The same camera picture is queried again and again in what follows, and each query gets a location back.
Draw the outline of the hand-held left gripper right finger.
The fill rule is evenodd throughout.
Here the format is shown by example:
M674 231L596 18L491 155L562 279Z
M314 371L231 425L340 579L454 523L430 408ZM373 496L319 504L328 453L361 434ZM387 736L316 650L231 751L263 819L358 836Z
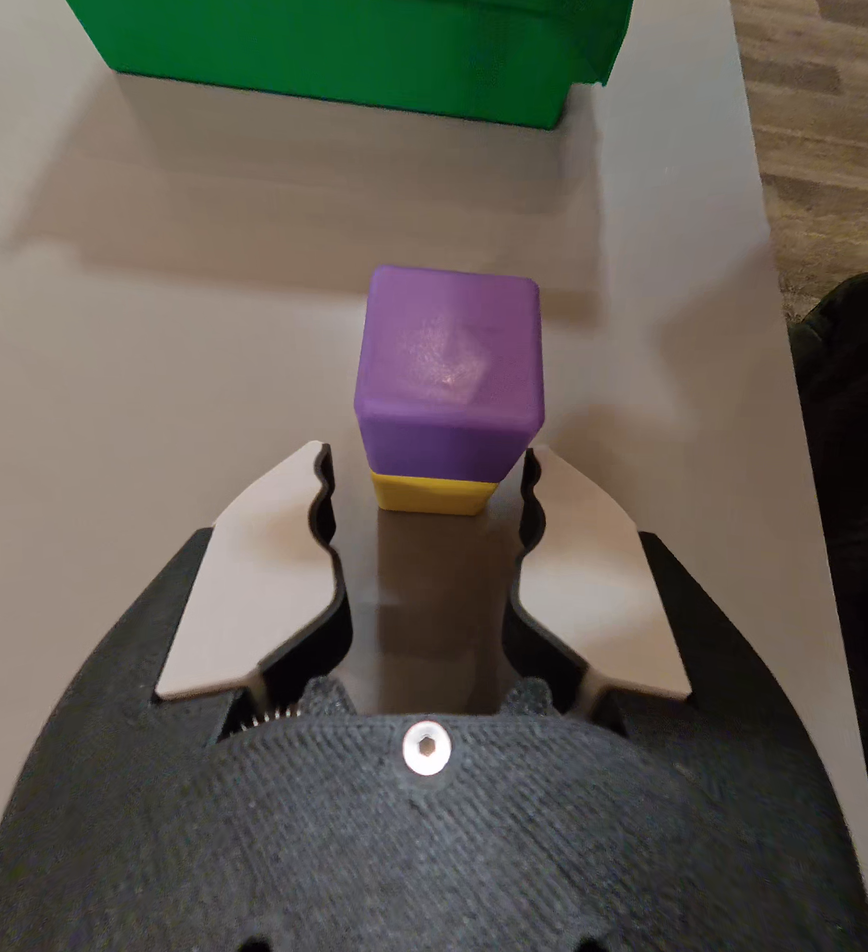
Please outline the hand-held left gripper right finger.
M527 451L521 498L502 624L515 673L546 684L561 715L592 716L617 690L687 701L689 675L630 515L548 446Z

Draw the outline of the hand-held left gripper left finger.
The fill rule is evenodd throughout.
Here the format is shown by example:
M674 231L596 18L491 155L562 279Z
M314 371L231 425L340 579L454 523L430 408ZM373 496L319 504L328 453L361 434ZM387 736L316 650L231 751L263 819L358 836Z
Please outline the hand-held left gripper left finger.
M254 719L300 703L353 642L331 446L311 441L216 519L156 682L165 702L245 691Z

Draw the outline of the yellow cube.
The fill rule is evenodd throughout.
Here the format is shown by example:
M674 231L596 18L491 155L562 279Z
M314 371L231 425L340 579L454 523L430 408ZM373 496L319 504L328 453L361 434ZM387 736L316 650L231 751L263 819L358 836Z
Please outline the yellow cube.
M499 484L405 477L370 471L381 510L412 514L474 517L483 511Z

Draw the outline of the purple cube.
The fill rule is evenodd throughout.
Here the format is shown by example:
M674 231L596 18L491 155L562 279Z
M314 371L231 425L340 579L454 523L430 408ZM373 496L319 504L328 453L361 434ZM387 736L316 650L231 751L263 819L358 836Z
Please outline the purple cube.
M545 419L537 283L377 268L354 411L378 476L502 482Z

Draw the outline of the green plastic bin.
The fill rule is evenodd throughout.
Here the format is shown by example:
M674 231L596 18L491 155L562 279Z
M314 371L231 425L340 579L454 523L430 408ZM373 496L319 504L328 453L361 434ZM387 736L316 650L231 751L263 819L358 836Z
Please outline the green plastic bin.
M632 1L69 1L112 70L552 129Z

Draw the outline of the grey desk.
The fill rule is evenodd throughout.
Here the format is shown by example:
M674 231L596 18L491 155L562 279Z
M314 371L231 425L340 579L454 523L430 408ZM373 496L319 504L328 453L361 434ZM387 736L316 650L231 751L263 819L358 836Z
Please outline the grey desk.
M635 2L553 133L108 70L0 2L0 816L79 665L310 439L339 479L368 711L484 707L517 484L385 516L353 390L380 264L543 296L539 437L654 532L787 691L868 886L858 745L752 135L747 2Z

